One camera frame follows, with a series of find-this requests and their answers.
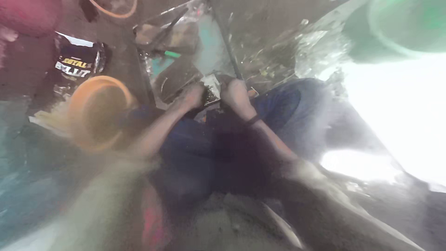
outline trash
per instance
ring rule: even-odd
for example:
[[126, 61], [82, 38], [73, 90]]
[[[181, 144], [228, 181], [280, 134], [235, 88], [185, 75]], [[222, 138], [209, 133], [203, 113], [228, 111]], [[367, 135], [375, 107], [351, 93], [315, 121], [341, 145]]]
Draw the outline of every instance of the trash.
[[78, 84], [102, 72], [105, 65], [103, 43], [92, 43], [58, 33], [59, 57], [54, 66], [65, 79]]

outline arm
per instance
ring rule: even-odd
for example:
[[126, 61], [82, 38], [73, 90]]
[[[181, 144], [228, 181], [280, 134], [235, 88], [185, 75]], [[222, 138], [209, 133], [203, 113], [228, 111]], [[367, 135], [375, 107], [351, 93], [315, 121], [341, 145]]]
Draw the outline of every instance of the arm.
[[181, 117], [200, 105], [203, 88], [192, 86], [129, 148], [128, 158], [108, 158], [103, 171], [82, 191], [62, 217], [63, 230], [52, 251], [139, 250], [144, 174]]
[[[256, 116], [244, 82], [233, 80], [222, 87], [222, 99], [244, 121]], [[263, 122], [251, 126], [268, 163], [277, 174], [276, 196], [282, 201], [287, 219], [314, 250], [421, 250], [398, 231], [354, 205], [314, 165], [299, 158]]]

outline wrist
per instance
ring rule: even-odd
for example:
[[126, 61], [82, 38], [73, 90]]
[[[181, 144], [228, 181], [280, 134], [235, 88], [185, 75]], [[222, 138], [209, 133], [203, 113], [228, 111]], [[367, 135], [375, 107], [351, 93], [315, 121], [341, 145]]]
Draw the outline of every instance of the wrist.
[[238, 107], [235, 109], [235, 113], [244, 121], [250, 121], [252, 118], [257, 116], [257, 111], [251, 104]]

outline black wristband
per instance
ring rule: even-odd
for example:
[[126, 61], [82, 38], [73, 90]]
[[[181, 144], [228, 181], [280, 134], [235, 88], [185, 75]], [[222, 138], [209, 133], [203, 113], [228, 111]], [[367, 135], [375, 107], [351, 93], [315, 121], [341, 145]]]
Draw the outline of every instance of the black wristband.
[[252, 119], [250, 119], [248, 122], [246, 122], [246, 127], [250, 127], [254, 125], [257, 121], [261, 120], [262, 118], [257, 114]]

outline red object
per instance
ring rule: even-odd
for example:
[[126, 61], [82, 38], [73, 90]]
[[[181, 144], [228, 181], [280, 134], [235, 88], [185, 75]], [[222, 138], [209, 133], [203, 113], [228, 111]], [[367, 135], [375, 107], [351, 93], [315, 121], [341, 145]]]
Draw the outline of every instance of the red object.
[[61, 0], [0, 0], [0, 23], [34, 37], [53, 32], [61, 13]]

